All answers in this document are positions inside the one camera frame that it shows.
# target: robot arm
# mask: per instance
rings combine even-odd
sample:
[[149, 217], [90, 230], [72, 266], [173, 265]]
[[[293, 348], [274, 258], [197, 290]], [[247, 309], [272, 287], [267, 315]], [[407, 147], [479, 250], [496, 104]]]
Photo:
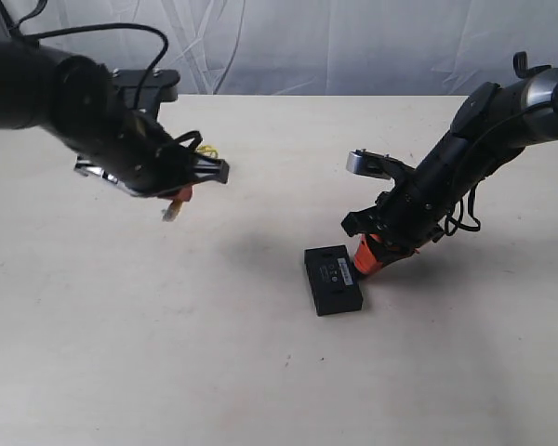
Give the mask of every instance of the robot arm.
[[[505, 88], [485, 83], [467, 98], [418, 167], [366, 151], [350, 153], [348, 170], [354, 174], [395, 181], [376, 205], [351, 212], [342, 222], [348, 235], [363, 234], [354, 258], [360, 277], [412, 256], [423, 244], [438, 242], [459, 228], [479, 230], [472, 211], [477, 184], [526, 146], [558, 139], [558, 68], [527, 69], [526, 53], [517, 53], [514, 69], [519, 82]], [[461, 222], [467, 192], [476, 226]], [[455, 219], [457, 203], [461, 216]], [[443, 218], [444, 228], [439, 224]]]
[[0, 128], [43, 127], [79, 155], [78, 172], [134, 196], [170, 198], [192, 184], [227, 182], [225, 161], [195, 151], [198, 132], [172, 138], [157, 123], [162, 95], [179, 80], [161, 74], [167, 80], [145, 83], [141, 95], [151, 101], [135, 109], [134, 95], [104, 65], [29, 39], [0, 42]]

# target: white backdrop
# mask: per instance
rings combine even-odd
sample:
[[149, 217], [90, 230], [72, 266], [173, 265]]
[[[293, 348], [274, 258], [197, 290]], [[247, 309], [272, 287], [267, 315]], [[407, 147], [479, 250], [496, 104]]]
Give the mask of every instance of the white backdrop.
[[[36, 0], [6, 0], [19, 17]], [[180, 91], [200, 94], [465, 94], [512, 81], [512, 54], [558, 65], [558, 0], [49, 0], [27, 31], [104, 21], [161, 28]], [[50, 45], [144, 67], [141, 32]]]

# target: white table surface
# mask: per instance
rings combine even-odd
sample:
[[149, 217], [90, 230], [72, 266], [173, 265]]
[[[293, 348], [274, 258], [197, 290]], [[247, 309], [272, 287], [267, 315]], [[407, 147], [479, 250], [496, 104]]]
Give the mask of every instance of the white table surface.
[[232, 165], [173, 224], [0, 132], [0, 445], [558, 445], [558, 143], [478, 191], [478, 234], [428, 245], [318, 318], [305, 248], [415, 165], [462, 98], [180, 97]]

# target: black box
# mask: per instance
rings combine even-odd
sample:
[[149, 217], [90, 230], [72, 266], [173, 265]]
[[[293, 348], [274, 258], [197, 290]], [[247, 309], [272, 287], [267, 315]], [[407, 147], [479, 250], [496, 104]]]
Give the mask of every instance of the black box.
[[345, 245], [307, 249], [304, 264], [318, 316], [362, 308], [364, 299]]

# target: wire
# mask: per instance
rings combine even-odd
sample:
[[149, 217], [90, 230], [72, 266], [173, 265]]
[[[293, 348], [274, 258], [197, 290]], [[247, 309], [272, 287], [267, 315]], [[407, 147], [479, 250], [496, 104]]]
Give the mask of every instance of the wire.
[[[461, 160], [461, 163], [459, 165], [459, 168], [456, 170], [455, 175], [453, 176], [453, 179], [451, 181], [451, 190], [455, 190], [456, 187], [456, 183], [458, 180], [458, 172], [462, 171], [463, 169], [461, 168], [463, 166], [464, 163], [466, 163], [470, 156], [472, 155], [472, 152], [478, 147], [478, 145], [485, 139], [487, 138], [492, 132], [494, 132], [495, 130], [498, 130], [499, 128], [501, 128], [503, 125], [509, 123], [510, 121], [513, 121], [515, 119], [520, 118], [521, 116], [524, 116], [530, 112], [534, 112], [536, 110], [540, 110], [540, 109], [545, 109], [547, 107], [551, 106], [551, 102], [550, 101], [546, 101], [546, 102], [541, 102], [539, 104], [536, 105], [532, 105], [531, 107], [527, 107], [524, 110], [519, 111], [518, 113], [515, 113], [511, 116], [509, 116], [508, 118], [503, 119], [502, 121], [492, 125], [491, 127], [489, 127], [479, 138], [477, 138], [472, 144], [471, 146], [467, 149], [467, 154], [463, 157], [463, 160]], [[471, 188], [470, 194], [469, 194], [469, 198], [468, 198], [468, 202], [467, 202], [467, 206], [468, 206], [468, 214], [469, 216], [472, 218], [472, 220], [475, 222], [475, 226], [468, 226], [463, 224], [463, 217], [464, 217], [464, 211], [465, 211], [465, 204], [463, 202], [463, 198], [461, 198], [459, 200], [459, 206], [460, 206], [460, 212], [458, 215], [458, 218], [454, 218], [453, 215], [455, 214], [455, 209], [457, 207], [456, 203], [452, 203], [451, 204], [451, 210], [448, 212], [448, 214], [446, 214], [446, 218], [445, 218], [445, 234], [447, 236], [452, 236], [455, 234], [455, 232], [457, 232], [457, 230], [467, 230], [469, 232], [477, 232], [482, 228], [482, 222], [475, 217], [475, 215], [473, 214], [473, 207], [475, 206], [475, 192], [477, 190], [477, 185], [479, 184], [476, 183], [475, 185], [473, 185], [473, 187]]]
[[14, 25], [9, 27], [8, 30], [18, 32], [23, 22], [32, 19], [34, 17], [37, 17], [39, 14], [44, 12], [44, 9], [46, 9], [46, 5], [47, 5], [47, 0], [37, 0], [37, 5], [35, 5], [35, 9], [31, 11], [29, 14], [27, 14], [26, 16], [21, 17], [19, 21], [17, 21]]
[[109, 31], [109, 30], [139, 30], [139, 31], [146, 31], [148, 33], [152, 33], [157, 35], [163, 42], [163, 47], [161, 51], [155, 56], [153, 61], [149, 64], [145, 73], [140, 77], [139, 84], [137, 85], [137, 91], [134, 96], [134, 103], [133, 109], [137, 109], [139, 107], [140, 102], [140, 92], [149, 77], [149, 73], [153, 71], [155, 66], [164, 58], [167, 50], [169, 49], [169, 41], [167, 40], [167, 36], [163, 34], [158, 29], [148, 26], [148, 25], [140, 25], [138, 23], [103, 23], [100, 25], [87, 25], [87, 26], [76, 26], [72, 28], [66, 28], [64, 30], [56, 30], [56, 31], [48, 31], [45, 33], [37, 33], [37, 34], [27, 34], [24, 36], [25, 39], [32, 39], [32, 40], [41, 40], [41, 39], [49, 39], [51, 37], [60, 37], [63, 35], [70, 35], [70, 34], [80, 34], [80, 33], [91, 33], [94, 31]]

